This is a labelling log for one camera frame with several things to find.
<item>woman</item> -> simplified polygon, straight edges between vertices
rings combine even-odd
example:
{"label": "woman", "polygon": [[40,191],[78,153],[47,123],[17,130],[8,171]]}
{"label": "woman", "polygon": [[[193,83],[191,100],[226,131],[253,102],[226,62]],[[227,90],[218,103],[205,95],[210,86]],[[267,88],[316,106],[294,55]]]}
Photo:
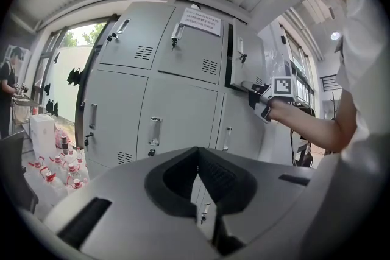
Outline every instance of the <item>woman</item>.
{"label": "woman", "polygon": [[17,92],[15,88],[15,67],[23,59],[23,51],[16,47],[11,51],[10,60],[5,61],[0,70],[0,134],[8,136],[11,117],[11,98]]}

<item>door frame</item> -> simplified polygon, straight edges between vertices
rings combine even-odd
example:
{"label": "door frame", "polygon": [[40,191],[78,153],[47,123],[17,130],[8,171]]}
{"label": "door frame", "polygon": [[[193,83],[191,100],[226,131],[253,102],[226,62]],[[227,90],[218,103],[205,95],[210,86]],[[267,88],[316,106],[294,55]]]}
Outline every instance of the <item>door frame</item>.
{"label": "door frame", "polygon": [[83,119],[84,119],[84,95],[86,92],[86,86],[88,82],[88,78],[91,74],[92,67],[94,65],[94,61],[97,59],[104,43],[107,40],[107,37],[110,35],[115,23],[119,19],[119,16],[116,14],[113,14],[111,17],[109,17],[104,28],[100,32],[99,36],[97,37],[91,52],[88,56],[87,62],[84,67],[83,75],[81,76],[80,85],[79,85],[79,92],[77,93],[77,99],[76,99],[76,109],[74,111],[74,136],[76,139],[76,146],[80,147],[81,149],[84,148],[84,134],[83,134]]}

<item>ceiling light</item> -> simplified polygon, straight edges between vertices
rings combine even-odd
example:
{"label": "ceiling light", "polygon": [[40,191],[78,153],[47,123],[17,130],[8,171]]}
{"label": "ceiling light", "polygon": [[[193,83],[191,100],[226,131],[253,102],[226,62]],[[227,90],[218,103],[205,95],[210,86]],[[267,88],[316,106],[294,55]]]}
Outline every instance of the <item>ceiling light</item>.
{"label": "ceiling light", "polygon": [[332,40],[337,40],[340,38],[340,33],[339,32],[333,32],[331,35],[330,35],[330,39]]}

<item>poster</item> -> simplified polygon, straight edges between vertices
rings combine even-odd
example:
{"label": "poster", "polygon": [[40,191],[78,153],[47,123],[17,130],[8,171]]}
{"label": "poster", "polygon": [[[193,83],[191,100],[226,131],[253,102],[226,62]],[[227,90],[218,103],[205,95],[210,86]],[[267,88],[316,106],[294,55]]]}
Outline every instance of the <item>poster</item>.
{"label": "poster", "polygon": [[[9,61],[11,57],[12,50],[16,48],[16,46],[8,45],[7,51],[5,52],[4,62]],[[20,60],[18,66],[15,67],[15,81],[19,84],[24,82],[24,76],[26,75],[27,66],[29,64],[31,52],[28,49],[19,47],[23,51],[23,60]]]}
{"label": "poster", "polygon": [[180,23],[221,36],[221,19],[196,9],[186,8]]}

